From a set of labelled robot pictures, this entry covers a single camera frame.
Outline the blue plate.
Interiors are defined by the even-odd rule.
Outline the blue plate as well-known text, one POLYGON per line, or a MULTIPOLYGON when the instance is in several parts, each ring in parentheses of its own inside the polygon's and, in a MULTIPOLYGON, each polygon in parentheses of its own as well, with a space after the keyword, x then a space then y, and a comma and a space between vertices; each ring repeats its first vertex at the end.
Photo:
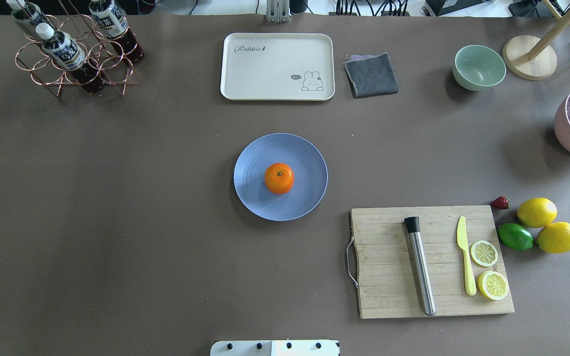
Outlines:
POLYGON ((328 169, 321 152, 308 140, 289 133, 272 133, 254 140, 240 153, 233 180, 242 204, 256 216, 291 221, 305 216, 323 199, 328 169), (283 163, 294 173, 286 194, 270 192, 263 174, 269 165, 283 163))

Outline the orange mandarin fruit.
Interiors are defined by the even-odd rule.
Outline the orange mandarin fruit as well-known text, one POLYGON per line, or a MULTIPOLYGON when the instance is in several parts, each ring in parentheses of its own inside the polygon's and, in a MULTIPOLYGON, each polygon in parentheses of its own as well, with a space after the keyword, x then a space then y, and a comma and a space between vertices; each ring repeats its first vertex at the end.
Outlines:
POLYGON ((263 182, 268 191, 283 195, 289 192, 294 184, 295 175, 291 167, 284 163, 276 163, 267 167, 263 174, 263 182))

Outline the wooden cup stand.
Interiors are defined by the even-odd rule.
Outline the wooden cup stand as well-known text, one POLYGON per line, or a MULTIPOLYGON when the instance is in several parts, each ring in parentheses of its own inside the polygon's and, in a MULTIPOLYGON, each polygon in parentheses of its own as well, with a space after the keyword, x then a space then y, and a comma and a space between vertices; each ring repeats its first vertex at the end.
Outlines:
POLYGON ((510 39, 504 45, 502 58, 514 74, 532 81, 548 78, 557 68, 556 52, 550 47, 551 42, 565 28, 570 26, 570 7, 560 14, 549 0, 542 2, 556 19, 556 24, 543 38, 521 35, 510 39))

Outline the green ceramic bowl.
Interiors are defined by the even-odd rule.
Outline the green ceramic bowl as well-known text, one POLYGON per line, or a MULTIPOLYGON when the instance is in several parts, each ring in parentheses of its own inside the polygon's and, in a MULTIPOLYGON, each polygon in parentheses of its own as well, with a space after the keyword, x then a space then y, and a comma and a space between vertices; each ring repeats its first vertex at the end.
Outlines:
POLYGON ((458 50, 452 71, 461 87, 482 91, 501 83, 507 67, 500 54, 486 46, 473 44, 458 50))

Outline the yellow lemon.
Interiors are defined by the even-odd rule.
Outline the yellow lemon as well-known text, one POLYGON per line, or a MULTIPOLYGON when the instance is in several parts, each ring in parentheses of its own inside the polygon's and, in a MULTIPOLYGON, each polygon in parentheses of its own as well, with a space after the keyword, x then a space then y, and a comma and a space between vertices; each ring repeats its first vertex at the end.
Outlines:
POLYGON ((547 253, 570 252, 570 223, 554 222, 546 225, 538 233, 536 245, 547 253))
POLYGON ((518 207, 516 216, 527 227, 542 228, 552 223, 557 217, 557 206, 543 197, 526 200, 518 207))

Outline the red strawberry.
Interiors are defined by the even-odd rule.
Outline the red strawberry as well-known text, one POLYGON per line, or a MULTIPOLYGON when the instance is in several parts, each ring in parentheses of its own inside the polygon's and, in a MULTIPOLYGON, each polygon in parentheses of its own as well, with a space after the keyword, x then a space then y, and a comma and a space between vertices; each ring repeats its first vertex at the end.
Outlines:
POLYGON ((507 210, 510 206, 510 201, 505 196, 498 196, 495 200, 491 201, 489 205, 493 208, 497 208, 498 210, 507 210))

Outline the green lime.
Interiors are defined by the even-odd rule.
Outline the green lime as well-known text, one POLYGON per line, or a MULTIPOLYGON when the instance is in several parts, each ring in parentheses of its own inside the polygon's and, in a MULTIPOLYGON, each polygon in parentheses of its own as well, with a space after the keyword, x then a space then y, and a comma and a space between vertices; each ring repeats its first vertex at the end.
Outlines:
POLYGON ((505 223, 498 226, 497 235, 505 246, 518 251, 529 250, 534 243, 531 232, 517 223, 505 223))

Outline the lemon half slice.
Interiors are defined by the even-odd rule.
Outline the lemon half slice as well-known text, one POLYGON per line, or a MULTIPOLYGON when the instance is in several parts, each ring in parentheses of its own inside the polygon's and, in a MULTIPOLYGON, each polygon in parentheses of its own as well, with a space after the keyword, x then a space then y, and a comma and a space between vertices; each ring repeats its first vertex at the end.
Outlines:
POLYGON ((502 300, 509 293, 507 278, 497 271, 481 273, 477 278, 477 288, 484 297, 493 301, 502 300))
POLYGON ((492 267, 499 259, 497 248, 489 241, 476 241, 469 250, 470 257, 479 266, 492 267))

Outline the grey folded cloth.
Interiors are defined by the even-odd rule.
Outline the grey folded cloth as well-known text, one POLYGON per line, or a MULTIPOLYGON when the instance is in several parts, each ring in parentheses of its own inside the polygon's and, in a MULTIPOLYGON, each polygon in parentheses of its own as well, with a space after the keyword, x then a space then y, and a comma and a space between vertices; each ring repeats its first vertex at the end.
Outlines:
POLYGON ((343 65, 356 98, 396 94, 399 91, 387 52, 377 55, 351 55, 343 65))

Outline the steel muddler black tip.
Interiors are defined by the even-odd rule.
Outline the steel muddler black tip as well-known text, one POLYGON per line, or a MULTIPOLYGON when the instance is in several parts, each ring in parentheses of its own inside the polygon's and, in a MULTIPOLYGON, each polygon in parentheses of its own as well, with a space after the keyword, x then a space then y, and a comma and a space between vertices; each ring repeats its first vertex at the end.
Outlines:
POLYGON ((432 286, 430 283, 428 263, 420 230, 419 217, 406 217, 404 220, 406 231, 410 240, 410 248, 415 263, 416 282, 421 298, 424 313, 428 317, 436 315, 436 305, 432 286))

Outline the yellow plastic knife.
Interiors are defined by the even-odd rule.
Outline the yellow plastic knife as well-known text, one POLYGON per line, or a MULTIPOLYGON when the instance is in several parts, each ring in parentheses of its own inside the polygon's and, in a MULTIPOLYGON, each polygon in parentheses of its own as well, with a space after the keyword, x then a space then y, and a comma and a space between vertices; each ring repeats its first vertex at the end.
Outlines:
POLYGON ((462 253, 465 291, 468 295, 473 296, 476 294, 477 288, 475 283, 475 275, 472 268, 471 257, 469 253, 468 231, 466 227, 465 216, 460 216, 457 222, 456 241, 457 241, 457 246, 459 247, 462 253))

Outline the wooden cutting board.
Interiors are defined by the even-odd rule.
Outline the wooden cutting board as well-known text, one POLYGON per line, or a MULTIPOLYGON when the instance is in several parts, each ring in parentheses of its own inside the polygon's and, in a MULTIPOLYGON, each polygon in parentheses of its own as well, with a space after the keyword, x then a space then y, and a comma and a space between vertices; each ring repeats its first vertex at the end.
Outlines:
POLYGON ((459 218, 465 217, 468 244, 484 240, 500 251, 488 205, 353 208, 350 212, 357 263, 361 318, 424 317, 412 260, 407 217, 419 217, 430 284, 438 317, 503 314, 515 311, 507 295, 493 301, 465 290, 464 260, 457 245, 459 218))

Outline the cream rabbit tray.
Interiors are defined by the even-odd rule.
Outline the cream rabbit tray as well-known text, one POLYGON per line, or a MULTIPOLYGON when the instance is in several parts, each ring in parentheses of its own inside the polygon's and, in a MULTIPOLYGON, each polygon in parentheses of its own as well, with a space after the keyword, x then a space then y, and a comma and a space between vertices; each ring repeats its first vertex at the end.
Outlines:
POLYGON ((220 93, 228 100, 329 100, 335 93, 333 42, 321 33, 229 34, 220 93))

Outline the tea bottle white cap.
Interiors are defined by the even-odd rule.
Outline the tea bottle white cap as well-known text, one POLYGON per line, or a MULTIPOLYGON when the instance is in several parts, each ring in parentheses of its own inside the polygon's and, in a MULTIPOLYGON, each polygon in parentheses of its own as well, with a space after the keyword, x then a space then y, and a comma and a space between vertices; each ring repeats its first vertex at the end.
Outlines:
POLYGON ((68 72, 85 91, 93 93, 103 88, 100 71, 91 67, 86 52, 68 33, 53 29, 47 23, 39 24, 36 33, 41 38, 43 52, 68 72))

